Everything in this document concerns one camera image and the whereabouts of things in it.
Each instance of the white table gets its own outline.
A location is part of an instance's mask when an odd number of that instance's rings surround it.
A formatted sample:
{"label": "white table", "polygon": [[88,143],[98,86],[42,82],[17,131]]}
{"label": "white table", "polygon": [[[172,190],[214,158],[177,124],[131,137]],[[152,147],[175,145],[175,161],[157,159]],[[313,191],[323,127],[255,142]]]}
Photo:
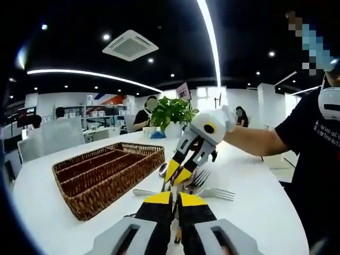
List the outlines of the white table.
{"label": "white table", "polygon": [[[16,179],[13,197],[27,230],[48,255],[81,255],[92,249],[97,235],[124,215],[135,213],[144,197],[132,190],[87,222],[78,221],[63,200],[52,174],[52,165],[116,142],[137,142],[165,147],[168,161],[176,140],[150,140],[142,132],[104,139],[23,164]],[[206,167],[213,170],[206,186],[236,193],[235,201],[209,198],[207,202],[217,218],[226,218],[257,240],[265,255],[309,254],[300,219],[268,167],[260,157],[246,154],[225,142],[219,144],[218,156]],[[160,191],[163,180],[157,171],[136,188]],[[184,254],[182,246],[171,245],[168,254]]]}

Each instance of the person in background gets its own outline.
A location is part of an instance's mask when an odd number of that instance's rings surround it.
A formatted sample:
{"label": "person in background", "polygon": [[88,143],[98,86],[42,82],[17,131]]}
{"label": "person in background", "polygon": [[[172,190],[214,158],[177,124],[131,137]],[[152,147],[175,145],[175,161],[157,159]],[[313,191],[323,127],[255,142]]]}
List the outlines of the person in background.
{"label": "person in background", "polygon": [[40,115],[33,115],[32,116],[32,125],[34,129],[38,129],[41,126],[41,122],[43,120],[41,119]]}
{"label": "person in background", "polygon": [[152,111],[157,107],[157,105],[157,97],[149,96],[144,104],[144,109],[140,110],[134,119],[133,129],[135,132],[142,131],[144,127],[150,126]]}
{"label": "person in background", "polygon": [[249,120],[248,120],[247,114],[245,113],[245,110],[241,106],[236,107],[236,115],[237,115],[236,125],[247,128],[249,125]]}
{"label": "person in background", "polygon": [[65,109],[64,107],[58,107],[55,109],[55,116],[57,119],[64,118],[65,116]]}

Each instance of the black ceiling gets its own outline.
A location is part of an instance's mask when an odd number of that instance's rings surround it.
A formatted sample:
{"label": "black ceiling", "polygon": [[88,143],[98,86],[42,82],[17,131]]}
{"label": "black ceiling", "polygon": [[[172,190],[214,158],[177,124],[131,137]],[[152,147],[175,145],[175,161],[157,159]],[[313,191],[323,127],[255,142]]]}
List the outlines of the black ceiling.
{"label": "black ceiling", "polygon": [[[272,1],[207,1],[217,39],[222,85],[245,89],[265,82],[275,84],[294,71],[278,92],[293,92],[319,85],[322,73],[309,76],[301,38],[288,30],[283,9]],[[140,82],[160,90],[184,81],[190,88],[216,85],[214,59],[206,25],[196,0],[96,1],[95,4],[51,7],[25,42],[25,70],[16,70],[11,82],[13,100],[33,93],[84,91],[139,96],[149,89],[125,82],[79,74],[35,74],[36,69],[73,69],[103,73]],[[42,30],[41,24],[48,29]],[[105,46],[127,30],[134,30],[159,50],[128,62],[102,53]],[[103,41],[108,33],[111,40]],[[276,56],[268,56],[269,51]],[[150,64],[147,59],[155,61]]]}

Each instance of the woven cutlery tray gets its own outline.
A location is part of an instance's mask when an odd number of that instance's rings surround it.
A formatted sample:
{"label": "woven cutlery tray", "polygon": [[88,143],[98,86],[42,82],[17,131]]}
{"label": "woven cutlery tray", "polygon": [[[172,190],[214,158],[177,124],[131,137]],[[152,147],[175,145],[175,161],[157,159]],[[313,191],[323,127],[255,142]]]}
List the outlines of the woven cutlery tray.
{"label": "woven cutlery tray", "polygon": [[78,220],[89,220],[165,161],[164,148],[115,143],[53,166],[54,178]]}

